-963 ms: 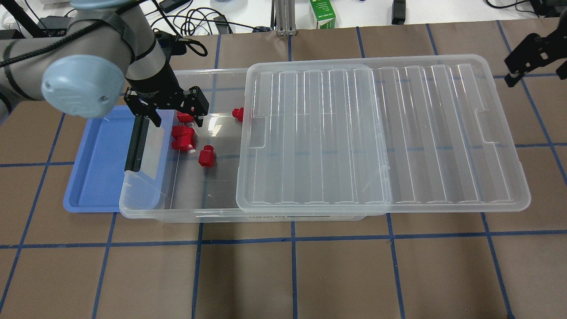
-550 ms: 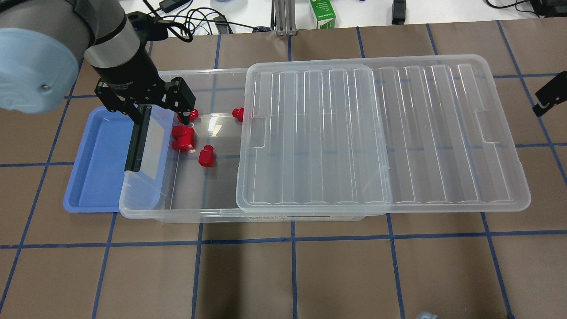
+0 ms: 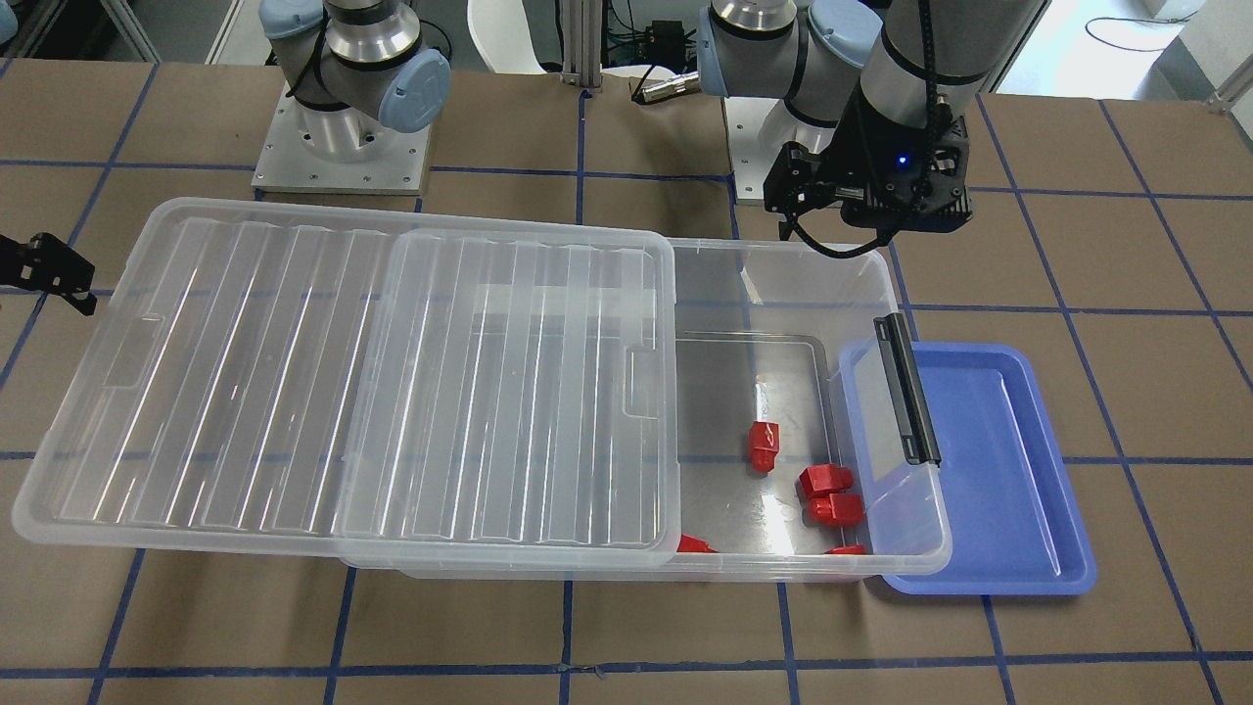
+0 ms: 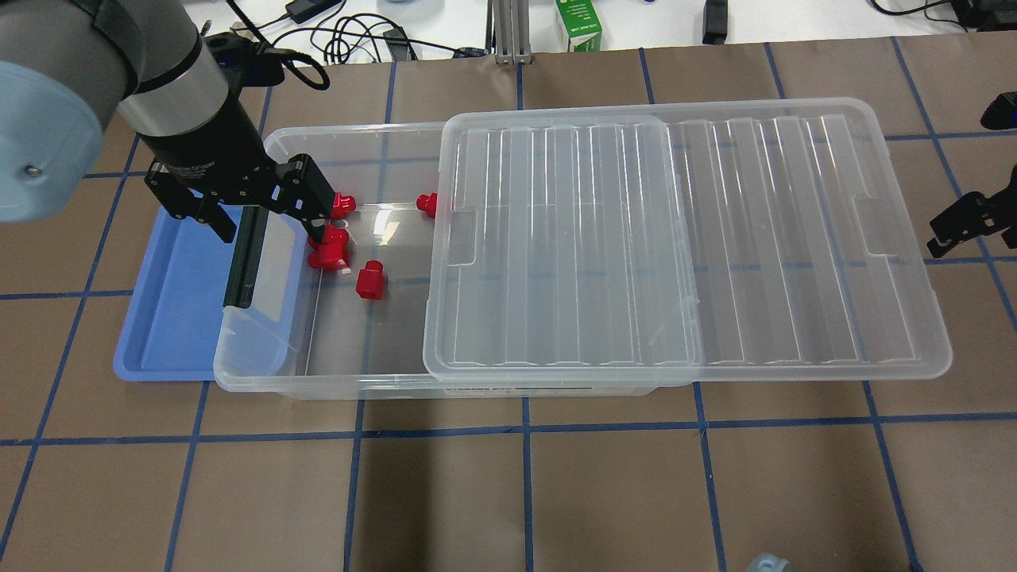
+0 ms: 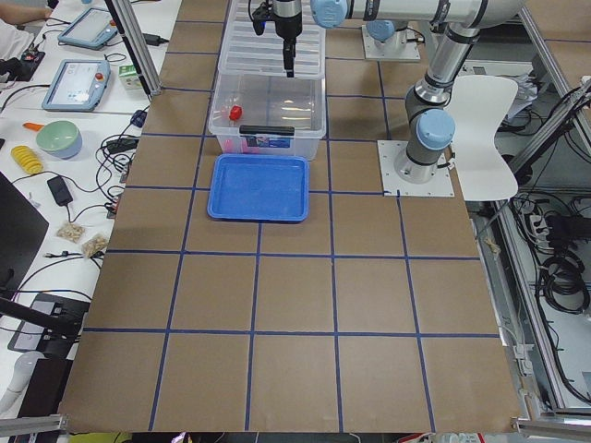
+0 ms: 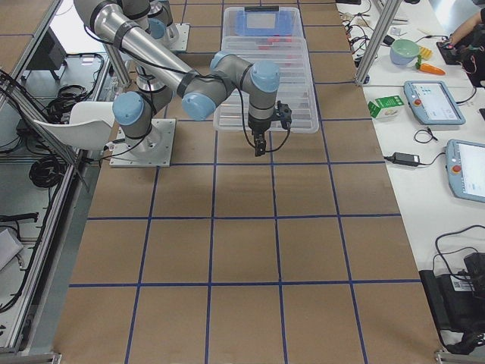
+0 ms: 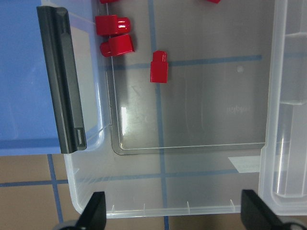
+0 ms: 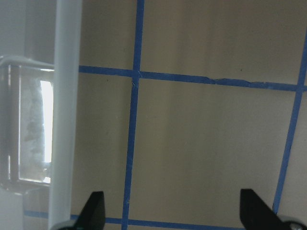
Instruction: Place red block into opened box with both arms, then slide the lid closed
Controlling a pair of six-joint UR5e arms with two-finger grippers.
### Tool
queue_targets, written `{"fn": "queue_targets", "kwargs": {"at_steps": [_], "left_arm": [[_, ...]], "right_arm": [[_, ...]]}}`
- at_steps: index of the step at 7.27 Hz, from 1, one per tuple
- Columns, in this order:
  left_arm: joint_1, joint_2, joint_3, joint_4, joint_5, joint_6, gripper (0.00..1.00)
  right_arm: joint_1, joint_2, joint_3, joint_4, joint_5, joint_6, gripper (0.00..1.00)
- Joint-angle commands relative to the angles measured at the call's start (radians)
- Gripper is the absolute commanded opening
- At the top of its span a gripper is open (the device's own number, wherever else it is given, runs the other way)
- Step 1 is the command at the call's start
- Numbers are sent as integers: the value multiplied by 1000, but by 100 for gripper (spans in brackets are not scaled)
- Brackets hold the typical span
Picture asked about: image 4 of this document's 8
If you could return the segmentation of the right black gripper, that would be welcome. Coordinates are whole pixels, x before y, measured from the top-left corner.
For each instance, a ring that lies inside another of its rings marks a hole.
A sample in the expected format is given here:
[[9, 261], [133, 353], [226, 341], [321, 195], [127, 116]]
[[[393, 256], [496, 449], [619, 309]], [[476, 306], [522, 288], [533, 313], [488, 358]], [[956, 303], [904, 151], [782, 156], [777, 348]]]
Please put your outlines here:
[[[1002, 93], [990, 102], [980, 117], [986, 130], [1016, 129], [1017, 93]], [[999, 191], [986, 196], [971, 191], [952, 203], [930, 221], [933, 238], [926, 243], [931, 258], [944, 258], [956, 246], [996, 233], [1008, 249], [1016, 249], [1016, 193]]]

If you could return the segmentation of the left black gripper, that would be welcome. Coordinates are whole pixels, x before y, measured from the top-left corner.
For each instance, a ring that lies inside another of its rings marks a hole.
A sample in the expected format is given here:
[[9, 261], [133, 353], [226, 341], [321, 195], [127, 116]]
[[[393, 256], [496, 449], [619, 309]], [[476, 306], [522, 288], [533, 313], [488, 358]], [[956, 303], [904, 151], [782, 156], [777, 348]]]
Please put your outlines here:
[[171, 217], [193, 218], [229, 244], [238, 228], [224, 205], [255, 205], [293, 218], [312, 242], [323, 242], [335, 197], [327, 178], [308, 153], [286, 163], [270, 159], [236, 95], [202, 126], [141, 140], [155, 157], [145, 184]]

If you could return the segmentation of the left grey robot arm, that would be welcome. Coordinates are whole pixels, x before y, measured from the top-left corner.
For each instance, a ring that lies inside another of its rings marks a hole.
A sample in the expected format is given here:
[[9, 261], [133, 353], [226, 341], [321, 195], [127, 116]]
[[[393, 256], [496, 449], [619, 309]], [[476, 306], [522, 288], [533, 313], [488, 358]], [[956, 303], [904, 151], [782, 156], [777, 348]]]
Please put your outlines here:
[[305, 153], [270, 158], [239, 101], [304, 54], [203, 37], [178, 1], [4, 1], [1, 32], [4, 223], [61, 211], [119, 114], [148, 146], [146, 185], [173, 218], [230, 243], [225, 207], [262, 207], [314, 242], [326, 235], [335, 194], [319, 167]]

